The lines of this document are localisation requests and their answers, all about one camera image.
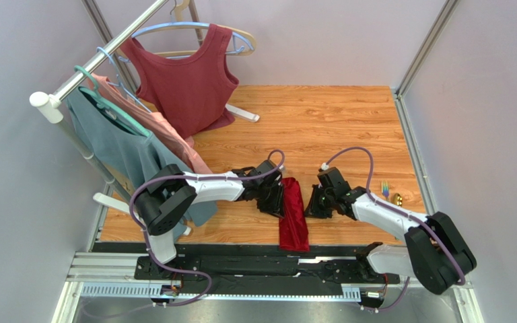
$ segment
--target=maroon sleeveless shirt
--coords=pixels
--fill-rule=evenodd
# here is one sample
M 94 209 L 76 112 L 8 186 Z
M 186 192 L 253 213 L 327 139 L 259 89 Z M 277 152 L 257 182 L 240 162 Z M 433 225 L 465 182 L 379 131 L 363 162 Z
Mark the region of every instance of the maroon sleeveless shirt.
M 232 30 L 211 24 L 203 45 L 185 59 L 155 55 L 134 38 L 121 45 L 141 79 L 137 97 L 154 104 L 183 138 L 234 121 L 225 109 L 238 85 L 226 63 L 231 36 Z

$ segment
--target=gray wall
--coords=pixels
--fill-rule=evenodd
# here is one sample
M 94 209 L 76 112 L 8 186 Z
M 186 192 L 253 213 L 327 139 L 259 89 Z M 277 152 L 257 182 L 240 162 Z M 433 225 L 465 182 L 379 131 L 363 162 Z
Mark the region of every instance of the gray wall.
M 241 84 L 397 86 L 444 0 L 195 0 L 202 22 L 250 32 L 256 51 L 228 58 Z M 120 32 L 152 0 L 97 0 Z M 169 22 L 169 5 L 146 23 Z M 188 10 L 184 17 L 190 19 Z M 196 49 L 193 30 L 140 37 L 152 51 Z
M 486 322 L 517 322 L 517 2 L 462 0 L 405 102 Z
M 28 103 L 100 39 L 74 0 L 0 1 L 0 322 L 49 322 L 104 183 Z

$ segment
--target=wood surface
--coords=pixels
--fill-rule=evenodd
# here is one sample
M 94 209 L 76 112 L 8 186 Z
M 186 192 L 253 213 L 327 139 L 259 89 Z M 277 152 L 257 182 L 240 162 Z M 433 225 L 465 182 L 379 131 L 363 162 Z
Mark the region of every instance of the wood surface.
M 387 180 L 390 193 L 402 195 L 404 207 L 423 212 L 423 203 L 410 162 L 401 124 L 388 87 L 241 86 L 230 104 L 259 114 L 251 123 L 242 119 L 228 127 L 195 135 L 195 149 L 216 173 L 257 166 L 272 149 L 286 154 L 285 177 L 296 178 L 304 205 L 318 184 L 320 165 L 343 148 L 362 146 L 374 155 L 371 189 L 380 193 Z M 365 186 L 368 156 L 350 151 L 331 165 L 340 169 L 350 186 Z M 219 212 L 205 225 L 193 228 L 180 242 L 278 244 L 279 220 L 260 213 L 256 202 L 218 202 Z M 390 234 L 346 216 L 307 219 L 310 244 L 398 243 Z M 139 228 L 128 215 L 110 210 L 102 230 L 104 241 L 141 241 Z

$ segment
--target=garment rack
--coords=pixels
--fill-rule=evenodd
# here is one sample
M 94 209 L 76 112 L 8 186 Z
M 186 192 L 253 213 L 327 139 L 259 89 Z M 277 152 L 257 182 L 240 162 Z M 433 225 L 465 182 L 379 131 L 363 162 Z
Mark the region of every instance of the garment rack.
M 125 28 L 119 35 L 115 36 L 110 42 L 108 42 L 104 49 L 109 54 L 113 54 L 123 42 L 131 36 L 132 33 L 136 32 L 150 17 L 157 12 L 163 5 L 169 0 L 157 0 L 155 1 L 145 12 L 143 12 L 133 23 Z M 103 52 L 97 52 L 83 68 L 91 73 L 95 71 L 103 61 L 107 59 L 107 56 Z M 88 149 L 83 141 L 77 136 L 73 127 L 63 118 L 63 114 L 58 109 L 62 101 L 75 89 L 81 82 L 85 80 L 85 75 L 82 72 L 75 72 L 62 86 L 57 89 L 53 94 L 46 94 L 44 92 L 35 92 L 30 96 L 30 103 L 36 107 L 45 118 L 52 124 L 57 125 L 80 154 L 87 160 L 103 177 L 105 182 L 113 189 L 119 196 L 125 199 L 127 202 L 131 200 L 129 193 L 123 188 L 121 183 L 111 174 L 111 172 L 105 167 L 105 165 Z

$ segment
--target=blue-gray garment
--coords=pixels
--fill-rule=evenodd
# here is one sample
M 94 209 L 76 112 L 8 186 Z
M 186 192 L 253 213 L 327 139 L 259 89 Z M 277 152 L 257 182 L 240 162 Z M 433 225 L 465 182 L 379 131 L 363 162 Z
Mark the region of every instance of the blue-gray garment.
M 69 107 L 77 136 L 99 160 L 127 176 L 135 188 L 151 179 L 168 164 L 176 164 L 183 172 L 193 172 L 151 131 L 136 122 L 129 122 L 135 120 L 125 112 L 99 109 L 95 99 L 89 94 L 82 93 L 80 88 L 71 92 L 65 103 Z M 196 226 L 200 226 L 216 212 L 217 205 L 214 202 L 197 203 L 188 208 L 184 218 L 193 220 Z M 177 224 L 173 229 L 175 240 L 185 229 L 183 224 Z

